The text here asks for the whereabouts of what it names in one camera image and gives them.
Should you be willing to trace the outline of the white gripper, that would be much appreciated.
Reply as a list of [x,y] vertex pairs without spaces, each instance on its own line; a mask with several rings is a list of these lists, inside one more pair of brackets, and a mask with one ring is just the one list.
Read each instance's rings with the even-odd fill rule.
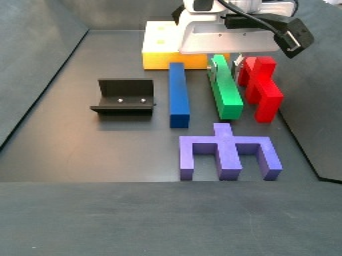
[[[277,14],[292,17],[295,0],[182,0],[173,12],[177,25],[177,47],[182,54],[240,53],[233,61],[233,77],[244,67],[244,53],[273,52],[280,49],[275,33],[258,28],[228,29],[225,16]],[[218,64],[209,65],[209,78],[217,80]]]

